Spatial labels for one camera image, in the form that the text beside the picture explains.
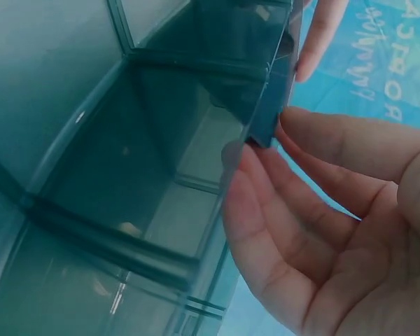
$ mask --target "plastic compartment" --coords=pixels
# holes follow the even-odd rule
[[[181,306],[183,293],[32,226],[0,283],[0,335],[165,335]]]
[[[187,290],[228,186],[221,152],[246,136],[245,126],[211,103],[206,81],[262,90],[242,77],[130,62],[87,120],[78,121],[83,126],[34,201],[35,223],[103,257],[104,248],[115,254],[124,242],[132,252],[120,255],[136,270],[154,265]],[[180,260],[180,271],[172,260]]]
[[[102,38],[90,29],[105,21],[100,29],[111,30],[104,7],[96,8],[78,29],[97,52],[87,50],[81,66],[62,52],[76,55],[69,46],[84,43],[41,44],[74,66],[65,71],[60,62],[50,72],[57,63],[42,63],[37,80],[22,87],[44,94],[43,104],[30,101],[7,120],[31,136],[18,132],[22,152],[0,147],[0,206],[19,213],[0,248],[0,335],[211,335],[235,284],[219,209],[244,140],[268,146],[286,100],[270,84],[275,74],[282,84],[292,77],[291,54],[278,62],[291,2],[106,4],[123,59],[110,62],[118,58],[112,31],[97,30]],[[61,9],[62,23],[75,19]],[[100,63],[104,50],[112,57]],[[60,73],[71,83],[51,85],[49,74]],[[20,95],[11,92],[7,102]],[[28,120],[26,106],[35,106]],[[230,142],[235,150],[223,168]]]
[[[256,113],[248,135],[261,146],[270,146],[294,73],[291,55],[297,48],[287,32],[292,0],[156,0],[144,5],[150,6],[147,15],[132,0],[108,3],[122,49],[131,60],[241,74],[263,83],[279,74],[282,83],[275,90],[265,87],[265,99],[246,85],[204,83],[212,102],[243,125]],[[282,36],[291,43],[281,43]],[[266,106],[256,109],[261,102]]]

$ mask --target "white lettering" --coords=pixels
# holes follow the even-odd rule
[[[404,76],[406,74],[405,59],[407,54],[409,54],[410,49],[406,45],[400,45],[398,43],[392,43],[392,48],[394,49],[395,54],[401,54],[391,60],[388,70],[395,74]]]
[[[368,62],[365,66],[354,66],[352,68],[347,69],[347,73],[359,78],[353,82],[356,86],[361,86],[362,88],[366,88],[369,86],[369,77],[366,76],[364,73],[370,73],[373,70],[373,64]]]
[[[356,56],[359,60],[368,61],[372,59],[373,49],[371,49],[370,47],[365,47],[364,45],[361,45],[358,42],[352,43],[351,46],[355,49],[364,51]]]
[[[397,106],[392,106],[392,105],[389,105],[389,104],[385,104],[384,106],[387,109],[386,117],[388,117],[390,119],[394,119],[394,120],[398,121],[399,123],[401,123],[403,121],[403,113],[401,112],[401,110]]]
[[[400,23],[397,26],[397,35],[400,39],[403,40],[407,40],[407,39],[412,39],[414,37],[414,28],[413,27],[409,27],[409,31],[407,33],[403,32],[403,28],[405,27],[405,25],[403,23]]]
[[[400,84],[396,80],[388,80],[384,87],[384,93],[389,99],[400,100],[403,93]]]
[[[351,90],[350,93],[361,98],[370,100],[371,102],[375,100],[375,91],[371,89],[359,89],[358,91]]]
[[[419,10],[414,6],[411,0],[405,0],[406,12],[401,15],[402,18],[417,19],[420,18]]]
[[[399,57],[393,58],[387,69],[390,72],[404,76],[406,73],[405,60]]]

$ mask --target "hand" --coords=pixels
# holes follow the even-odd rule
[[[300,335],[420,335],[420,131],[289,108],[273,148],[245,146],[225,202],[235,262]]]
[[[312,0],[304,0],[304,7]],[[349,0],[318,0],[307,38],[297,63],[297,82],[305,82],[316,70],[344,16]]]

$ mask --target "teal plastic surface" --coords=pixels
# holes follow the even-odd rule
[[[0,336],[215,335],[219,210],[290,12],[0,2]]]

